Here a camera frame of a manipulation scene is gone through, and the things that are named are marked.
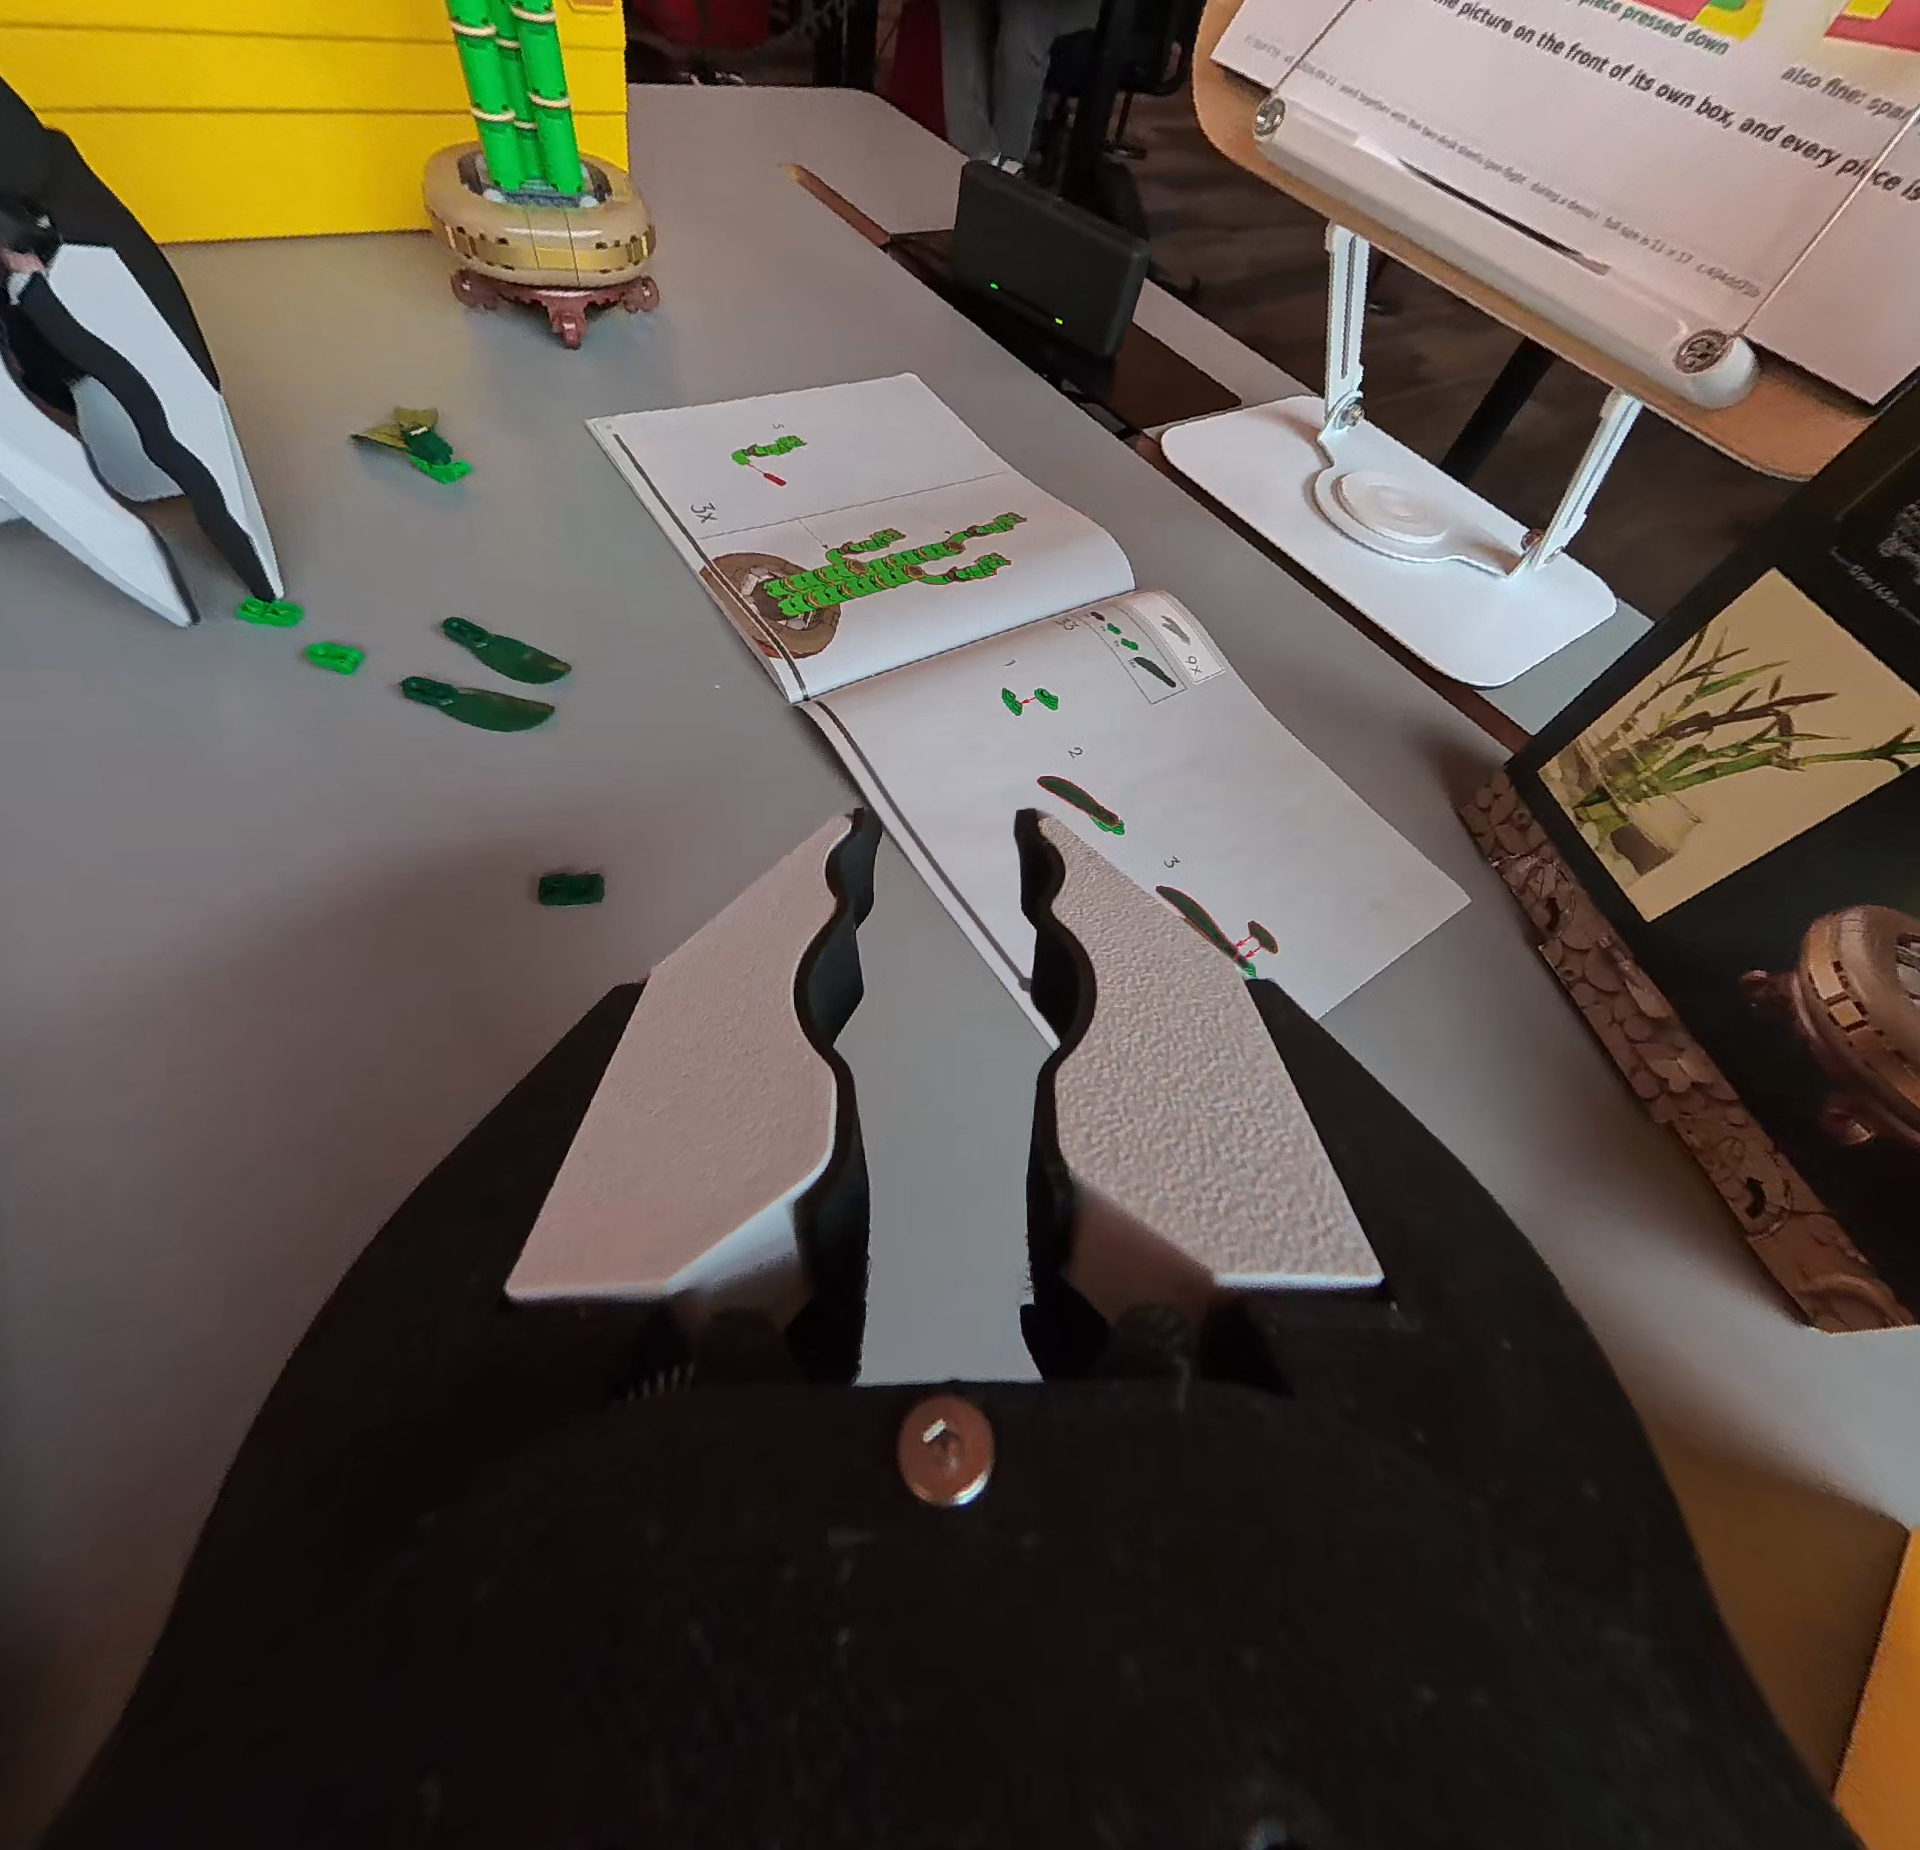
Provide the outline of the building instruction booklet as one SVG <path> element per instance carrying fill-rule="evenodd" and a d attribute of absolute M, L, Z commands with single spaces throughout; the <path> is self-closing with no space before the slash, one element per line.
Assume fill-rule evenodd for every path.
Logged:
<path fill-rule="evenodd" d="M 919 376 L 588 424 L 1032 1017 L 1020 808 L 1314 1017 L 1467 906 Z"/>

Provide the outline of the green toy leaf assembly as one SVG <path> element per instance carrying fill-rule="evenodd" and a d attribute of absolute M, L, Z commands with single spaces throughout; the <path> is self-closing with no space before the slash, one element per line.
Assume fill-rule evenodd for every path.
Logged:
<path fill-rule="evenodd" d="M 445 438 L 434 405 L 396 405 L 387 423 L 353 430 L 353 441 L 397 452 L 441 486 L 471 474 L 471 463 Z"/>

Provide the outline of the black charger box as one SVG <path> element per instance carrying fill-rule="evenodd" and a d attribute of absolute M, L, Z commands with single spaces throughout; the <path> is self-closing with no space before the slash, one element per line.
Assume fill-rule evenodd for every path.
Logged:
<path fill-rule="evenodd" d="M 1117 360 L 1149 276 L 1149 243 L 985 159 L 957 183 L 950 268 L 1096 361 Z"/>

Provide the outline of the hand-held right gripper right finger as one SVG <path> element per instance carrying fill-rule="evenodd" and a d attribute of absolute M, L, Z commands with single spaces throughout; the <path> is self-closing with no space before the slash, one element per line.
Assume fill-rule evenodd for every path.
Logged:
<path fill-rule="evenodd" d="M 1032 999 L 1053 1031 L 1026 1167 L 1026 1346 L 1091 1374 L 1138 1315 L 1190 1363 L 1250 1293 L 1384 1270 L 1228 948 L 1057 815 L 1020 808 Z"/>

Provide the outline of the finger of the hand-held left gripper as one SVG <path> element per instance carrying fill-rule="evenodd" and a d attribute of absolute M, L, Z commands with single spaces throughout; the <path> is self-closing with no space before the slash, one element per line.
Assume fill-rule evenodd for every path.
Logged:
<path fill-rule="evenodd" d="M 154 615 L 195 625 L 198 605 L 171 548 L 121 505 L 97 474 L 83 441 L 54 423 L 3 367 L 3 518 L 23 518 L 110 586 Z"/>
<path fill-rule="evenodd" d="M 127 410 L 145 461 L 184 493 L 241 586 L 280 600 L 274 542 L 223 390 L 124 258 L 98 243 L 57 250 L 23 275 L 23 316 Z"/>

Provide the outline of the black bamboo picture box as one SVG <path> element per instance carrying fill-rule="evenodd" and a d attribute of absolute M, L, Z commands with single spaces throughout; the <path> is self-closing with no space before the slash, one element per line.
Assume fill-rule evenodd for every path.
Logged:
<path fill-rule="evenodd" d="M 1803 1318 L 1918 1324 L 1918 393 L 1458 815 Z"/>

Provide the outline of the dark green toy leaf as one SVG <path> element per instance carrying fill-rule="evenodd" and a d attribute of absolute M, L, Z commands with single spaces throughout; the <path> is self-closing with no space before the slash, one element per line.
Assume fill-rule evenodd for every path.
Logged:
<path fill-rule="evenodd" d="M 452 685 L 437 677 L 400 677 L 402 700 L 485 733 L 526 733 L 555 719 L 552 703 L 497 688 Z"/>
<path fill-rule="evenodd" d="M 450 615 L 439 622 L 439 630 L 494 674 L 525 685 L 552 685 L 574 671 L 570 662 L 468 616 Z"/>

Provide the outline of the white document stand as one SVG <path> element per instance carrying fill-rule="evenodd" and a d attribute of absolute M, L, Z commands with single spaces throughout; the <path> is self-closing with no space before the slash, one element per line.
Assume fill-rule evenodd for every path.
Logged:
<path fill-rule="evenodd" d="M 1364 410 L 1369 242 L 1327 228 L 1327 361 L 1319 397 L 1177 423 L 1168 463 L 1441 674 L 1512 684 L 1616 615 L 1565 555 L 1642 404 L 1604 397 L 1543 530 L 1522 530 Z"/>

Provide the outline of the yellow plastic bin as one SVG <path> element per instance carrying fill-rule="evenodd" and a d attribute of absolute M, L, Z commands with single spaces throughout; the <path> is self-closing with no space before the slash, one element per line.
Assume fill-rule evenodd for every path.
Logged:
<path fill-rule="evenodd" d="M 76 152 L 160 243 L 420 231 L 456 47 L 445 0 L 3 0 L 3 203 Z"/>
<path fill-rule="evenodd" d="M 1649 1425 L 1781 1725 L 1867 1846 L 1918 1845 L 1918 1533 L 1810 1475 Z"/>

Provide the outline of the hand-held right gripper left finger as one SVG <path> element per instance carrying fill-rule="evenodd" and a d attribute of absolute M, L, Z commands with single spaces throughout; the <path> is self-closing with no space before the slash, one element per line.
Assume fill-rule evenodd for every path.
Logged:
<path fill-rule="evenodd" d="M 870 1187 L 836 1040 L 878 819 L 830 817 L 655 962 L 508 1275 L 512 1304 L 769 1318 L 808 1381 L 851 1383 Z"/>

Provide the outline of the toy brick bamboo model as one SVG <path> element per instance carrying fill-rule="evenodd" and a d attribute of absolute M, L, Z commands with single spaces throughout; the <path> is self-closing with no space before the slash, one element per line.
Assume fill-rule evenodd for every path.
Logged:
<path fill-rule="evenodd" d="M 631 176 L 579 143 L 557 0 L 445 0 L 445 14 L 478 132 L 422 172 L 452 292 L 537 303 L 566 349 L 597 308 L 652 313 L 655 225 Z"/>

